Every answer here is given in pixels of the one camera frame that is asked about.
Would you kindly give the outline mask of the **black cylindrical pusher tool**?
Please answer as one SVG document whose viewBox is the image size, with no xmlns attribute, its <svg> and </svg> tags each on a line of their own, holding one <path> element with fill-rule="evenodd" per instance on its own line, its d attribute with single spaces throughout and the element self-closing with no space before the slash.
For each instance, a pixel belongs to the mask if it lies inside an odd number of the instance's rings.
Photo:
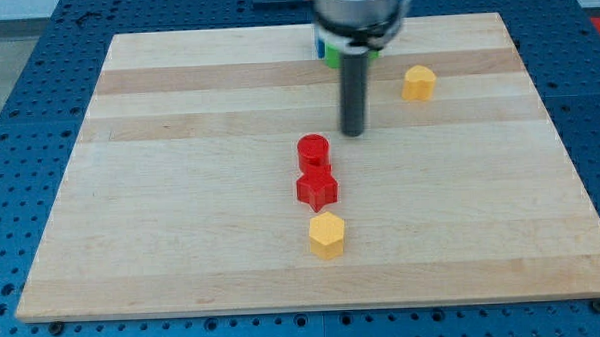
<svg viewBox="0 0 600 337">
<path fill-rule="evenodd" d="M 357 137 L 365 131 L 366 126 L 368 54 L 341 53 L 339 68 L 340 129 L 345 136 Z"/>
</svg>

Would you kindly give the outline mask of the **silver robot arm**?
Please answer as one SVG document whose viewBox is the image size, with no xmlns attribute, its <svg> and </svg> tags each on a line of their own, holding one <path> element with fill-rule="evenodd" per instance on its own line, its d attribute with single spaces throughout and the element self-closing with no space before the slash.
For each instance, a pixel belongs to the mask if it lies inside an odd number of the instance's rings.
<svg viewBox="0 0 600 337">
<path fill-rule="evenodd" d="M 369 55 L 382 51 L 402 28 L 411 0 L 313 0 L 314 27 L 338 53 L 341 132 L 364 133 Z"/>
</svg>

